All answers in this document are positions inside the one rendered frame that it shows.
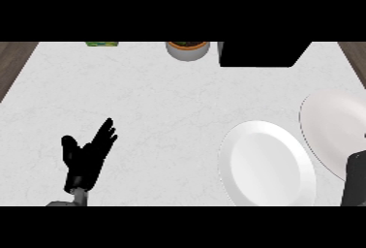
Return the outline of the black box appliance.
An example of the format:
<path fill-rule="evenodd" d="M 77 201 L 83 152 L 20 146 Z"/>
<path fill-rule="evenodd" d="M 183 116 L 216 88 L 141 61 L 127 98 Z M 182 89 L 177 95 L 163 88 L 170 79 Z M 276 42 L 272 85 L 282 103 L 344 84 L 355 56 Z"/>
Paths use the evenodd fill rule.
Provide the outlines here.
<path fill-rule="evenodd" d="M 222 67 L 291 68 L 310 42 L 219 42 Z"/>

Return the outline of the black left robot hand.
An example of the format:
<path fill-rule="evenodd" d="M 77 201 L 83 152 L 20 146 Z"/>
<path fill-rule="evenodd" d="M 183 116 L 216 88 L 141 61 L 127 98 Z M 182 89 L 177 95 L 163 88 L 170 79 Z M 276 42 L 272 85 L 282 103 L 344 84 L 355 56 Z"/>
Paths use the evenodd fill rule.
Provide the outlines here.
<path fill-rule="evenodd" d="M 73 136 L 62 137 L 64 162 L 68 167 L 65 191 L 82 188 L 89 192 L 98 182 L 101 170 L 117 140 L 114 120 L 107 119 L 96 136 L 83 147 Z"/>

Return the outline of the pale pink plate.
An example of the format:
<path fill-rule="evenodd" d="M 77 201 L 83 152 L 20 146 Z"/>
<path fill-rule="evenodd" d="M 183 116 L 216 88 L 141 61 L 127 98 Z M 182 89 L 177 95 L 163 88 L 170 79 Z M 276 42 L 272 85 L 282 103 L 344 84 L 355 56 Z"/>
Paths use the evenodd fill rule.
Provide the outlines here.
<path fill-rule="evenodd" d="M 321 90 L 301 103 L 298 122 L 318 160 L 346 180 L 347 158 L 366 150 L 366 99 L 337 89 Z"/>

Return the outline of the white plate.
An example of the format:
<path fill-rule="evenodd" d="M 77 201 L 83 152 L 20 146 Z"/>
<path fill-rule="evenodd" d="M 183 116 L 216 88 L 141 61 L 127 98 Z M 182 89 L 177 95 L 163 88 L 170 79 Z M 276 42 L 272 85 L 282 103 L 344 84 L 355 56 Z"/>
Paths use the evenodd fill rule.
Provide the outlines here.
<path fill-rule="evenodd" d="M 228 197 L 239 206 L 312 206 L 315 168 L 293 134 L 276 124 L 248 121 L 228 133 L 219 153 Z"/>

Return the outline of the grey pot with orange rim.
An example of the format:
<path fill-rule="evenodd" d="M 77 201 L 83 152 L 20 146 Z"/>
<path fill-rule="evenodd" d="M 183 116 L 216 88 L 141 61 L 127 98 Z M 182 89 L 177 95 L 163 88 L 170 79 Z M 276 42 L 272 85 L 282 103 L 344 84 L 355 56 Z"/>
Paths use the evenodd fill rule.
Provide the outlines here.
<path fill-rule="evenodd" d="M 203 42 L 195 46 L 180 46 L 173 42 L 166 43 L 167 52 L 180 61 L 197 61 L 208 52 L 210 42 Z"/>

